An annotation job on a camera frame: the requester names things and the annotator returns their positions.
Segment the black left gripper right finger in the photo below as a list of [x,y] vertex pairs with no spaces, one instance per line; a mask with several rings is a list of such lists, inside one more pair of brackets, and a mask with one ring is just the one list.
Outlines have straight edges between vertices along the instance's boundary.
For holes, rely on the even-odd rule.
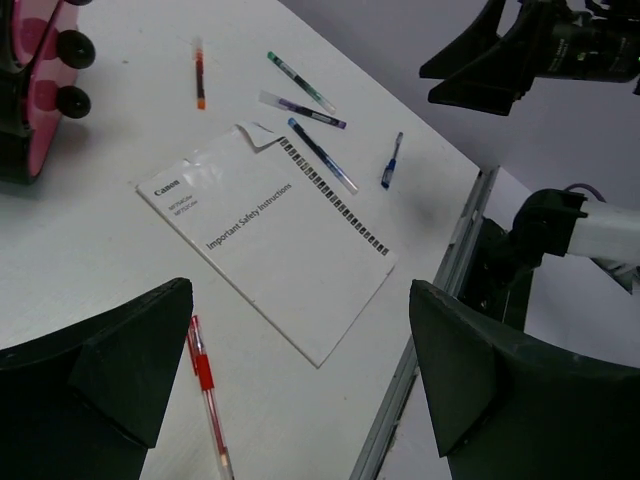
[[455,479],[635,479],[639,372],[540,341],[462,304],[458,342],[421,368]]

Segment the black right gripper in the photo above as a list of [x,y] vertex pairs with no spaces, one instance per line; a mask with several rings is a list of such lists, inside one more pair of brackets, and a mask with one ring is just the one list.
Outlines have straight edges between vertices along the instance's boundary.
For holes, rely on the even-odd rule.
[[497,33],[505,0],[476,19],[419,69],[440,83],[431,103],[507,116],[538,78],[628,83],[639,77],[639,3],[522,1],[516,21]]

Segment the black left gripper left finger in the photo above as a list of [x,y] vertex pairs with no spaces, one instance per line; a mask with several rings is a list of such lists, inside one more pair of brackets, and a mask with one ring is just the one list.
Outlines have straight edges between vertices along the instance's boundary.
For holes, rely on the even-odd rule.
[[175,278],[1,352],[4,479],[137,479],[158,441],[193,311]]

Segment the red gel pen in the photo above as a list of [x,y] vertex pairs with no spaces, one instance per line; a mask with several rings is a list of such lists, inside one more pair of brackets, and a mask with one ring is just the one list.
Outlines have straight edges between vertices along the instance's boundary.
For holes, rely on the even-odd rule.
[[220,422],[215,398],[215,382],[197,315],[191,317],[187,334],[189,354],[207,410],[212,439],[222,479],[233,480],[235,474]]

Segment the blue ballpoint pen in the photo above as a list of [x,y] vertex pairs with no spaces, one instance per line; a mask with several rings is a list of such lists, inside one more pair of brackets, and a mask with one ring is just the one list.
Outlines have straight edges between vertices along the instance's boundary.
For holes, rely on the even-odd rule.
[[388,190],[389,187],[390,187],[390,183],[391,183],[391,180],[393,178],[393,174],[394,174],[395,169],[396,169],[397,157],[398,157],[398,153],[399,153],[400,146],[402,144],[403,138],[404,138],[404,133],[403,132],[399,132],[397,137],[396,137],[396,139],[395,139],[392,156],[391,156],[390,160],[388,161],[388,163],[385,166],[385,169],[383,171],[383,175],[381,177],[381,186],[385,190]]

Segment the white Canon safety booklet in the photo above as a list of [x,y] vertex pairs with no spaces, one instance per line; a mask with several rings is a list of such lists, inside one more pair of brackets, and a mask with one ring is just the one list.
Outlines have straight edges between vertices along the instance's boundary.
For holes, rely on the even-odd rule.
[[137,186],[312,365],[322,365],[397,258],[286,137],[241,122]]

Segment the black pink drawer organizer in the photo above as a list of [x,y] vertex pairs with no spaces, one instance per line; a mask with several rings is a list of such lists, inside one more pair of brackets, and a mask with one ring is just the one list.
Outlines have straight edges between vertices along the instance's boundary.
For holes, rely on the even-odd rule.
[[91,111],[78,72],[96,59],[78,28],[85,1],[1,3],[1,180],[31,184],[40,175],[60,120]]

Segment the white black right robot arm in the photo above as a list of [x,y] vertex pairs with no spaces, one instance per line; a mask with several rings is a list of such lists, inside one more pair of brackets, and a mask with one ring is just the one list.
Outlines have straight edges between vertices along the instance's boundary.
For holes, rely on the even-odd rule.
[[[420,67],[436,79],[434,104],[506,116],[536,78],[628,83],[639,79],[639,4],[524,1],[499,34],[504,2],[488,1],[476,19]],[[590,258],[627,290],[639,269],[639,214],[585,187],[531,194],[504,231],[484,220],[459,300],[518,330],[524,328],[533,272],[546,255]]]

